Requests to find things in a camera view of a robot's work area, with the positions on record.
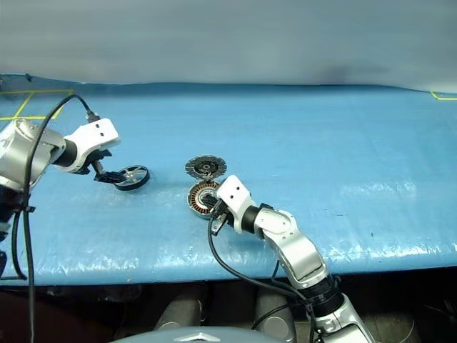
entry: black rubber tire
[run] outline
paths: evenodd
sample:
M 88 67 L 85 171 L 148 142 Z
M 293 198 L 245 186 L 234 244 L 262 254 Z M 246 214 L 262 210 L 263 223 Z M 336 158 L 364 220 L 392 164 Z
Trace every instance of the black rubber tire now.
M 138 189 L 139 187 L 143 186 L 151 177 L 149 174 L 149 170 L 145 166 L 128 166 L 119 171 L 119 173 L 125 174 L 126 172 L 131 172 L 135 169 L 146 170 L 146 174 L 139 179 L 137 182 L 133 184 L 126 184 L 123 185 L 124 182 L 119 182 L 118 184 L 113 184 L 119 191 L 133 191 L 134 189 Z

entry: yellow tape line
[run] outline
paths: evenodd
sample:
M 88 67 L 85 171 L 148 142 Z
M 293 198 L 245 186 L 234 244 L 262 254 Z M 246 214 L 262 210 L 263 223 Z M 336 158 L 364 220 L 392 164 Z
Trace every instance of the yellow tape line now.
M 0 96 L 1 95 L 17 95 L 17 94 L 29 94 L 26 99 L 22 102 L 21 106 L 16 110 L 13 116 L 0 116 L 0 121 L 6 121 L 6 120 L 15 120 L 19 118 L 21 115 L 21 112 L 24 110 L 25 106 L 29 103 L 30 99 L 32 98 L 33 95 L 37 93 L 68 93 L 68 95 L 73 94 L 74 90 L 73 89 L 34 89 L 34 90 L 28 90 L 28 91 L 0 91 Z M 52 116 L 52 119 L 55 119 L 64 109 L 65 105 L 62 105 L 60 109 L 57 110 L 55 115 Z M 29 120 L 42 120 L 45 119 L 46 116 L 24 116 L 22 117 L 23 119 L 29 119 Z
M 443 100 L 443 101 L 457 101 L 457 96 L 439 96 L 434 91 L 431 91 L 430 94 L 436 100 Z

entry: table surface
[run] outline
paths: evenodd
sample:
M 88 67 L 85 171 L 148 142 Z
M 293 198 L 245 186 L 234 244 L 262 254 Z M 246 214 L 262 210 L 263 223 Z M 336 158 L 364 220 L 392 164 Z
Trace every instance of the table surface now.
M 107 170 L 143 164 L 143 188 L 120 192 L 87 176 L 47 169 L 33 191 L 37 284 L 123 284 L 228 279 L 206 221 L 186 203 L 184 164 L 226 160 L 252 193 L 295 215 L 337 274 L 457 264 L 457 101 L 373 86 L 90 85 L 5 78 L 2 91 L 74 89 L 110 118 L 120 145 Z M 21 116 L 43 115 L 64 93 L 35 94 Z M 26 94 L 0 94 L 0 118 Z M 50 127 L 85 124 L 77 102 Z M 0 121 L 4 126 L 8 121 Z M 22 234 L 20 262 L 26 269 Z M 273 252 L 226 227 L 221 256 L 267 277 Z M 10 256 L 10 241 L 1 243 Z M 13 274 L 11 258 L 4 275 Z

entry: blue plastic sheet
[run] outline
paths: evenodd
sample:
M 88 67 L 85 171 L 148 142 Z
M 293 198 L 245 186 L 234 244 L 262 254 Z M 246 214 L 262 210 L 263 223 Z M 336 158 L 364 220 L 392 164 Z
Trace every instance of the blue plastic sheet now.
M 230 278 L 186 203 L 195 180 L 184 164 L 199 154 L 224 158 L 255 201 L 294 214 L 334 273 L 457 264 L 457 101 L 364 86 L 5 85 L 75 89 L 121 135 L 105 169 L 143 164 L 153 174 L 120 192 L 49 167 L 31 197 L 37 284 Z M 24 115 L 45 114 L 61 96 L 34 96 Z M 0 94 L 0 116 L 21 101 Z M 70 134 L 84 114 L 71 102 L 51 128 Z M 226 227 L 215 241 L 232 267 L 271 274 L 260 239 Z M 0 244 L 8 255 L 9 243 Z

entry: black wheel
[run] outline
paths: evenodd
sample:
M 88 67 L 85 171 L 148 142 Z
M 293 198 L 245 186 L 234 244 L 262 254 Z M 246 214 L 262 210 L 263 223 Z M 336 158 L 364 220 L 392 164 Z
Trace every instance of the black wheel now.
M 119 171 L 126 177 L 126 181 L 114 184 L 120 191 L 133 191 L 143 186 L 151 175 L 145 166 L 128 166 Z

